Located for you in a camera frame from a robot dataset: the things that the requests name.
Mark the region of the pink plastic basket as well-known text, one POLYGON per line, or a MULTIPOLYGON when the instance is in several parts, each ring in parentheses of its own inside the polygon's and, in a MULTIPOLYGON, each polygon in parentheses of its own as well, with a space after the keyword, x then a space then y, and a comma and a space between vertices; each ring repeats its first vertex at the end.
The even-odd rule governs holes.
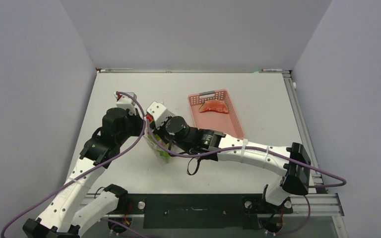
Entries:
POLYGON ((233 102, 226 89, 191 94, 188 96, 188 103, 195 127, 221 131, 239 139, 245 138, 233 102), (205 102, 212 100, 223 101, 229 112, 227 114, 212 111, 200 113, 199 108, 205 102))

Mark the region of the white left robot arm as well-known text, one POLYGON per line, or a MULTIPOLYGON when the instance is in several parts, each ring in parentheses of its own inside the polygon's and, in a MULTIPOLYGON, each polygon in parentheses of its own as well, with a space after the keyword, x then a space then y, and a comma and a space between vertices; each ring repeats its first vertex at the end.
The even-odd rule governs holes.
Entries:
POLYGON ((142 136, 143 119, 133 106, 111 108, 102 125, 84 144, 74 168, 61 191, 36 219, 28 219, 23 231, 29 238, 78 238, 80 225, 72 224, 75 213, 111 159, 119 155, 130 137, 142 136))

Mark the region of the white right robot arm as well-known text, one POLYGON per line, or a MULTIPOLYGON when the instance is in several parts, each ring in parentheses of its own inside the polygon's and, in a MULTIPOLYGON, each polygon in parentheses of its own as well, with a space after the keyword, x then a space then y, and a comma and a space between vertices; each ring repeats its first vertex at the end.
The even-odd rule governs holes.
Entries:
POLYGON ((236 162, 275 173, 278 178, 265 186, 264 196, 260 199, 266 212, 275 211, 290 195, 306 196, 309 193, 311 163, 302 144, 276 147, 252 143, 223 132, 191 127, 179 116, 158 120, 147 129, 151 138, 158 135, 162 141, 171 142, 183 151, 181 154, 173 152, 157 142, 170 155, 236 162))

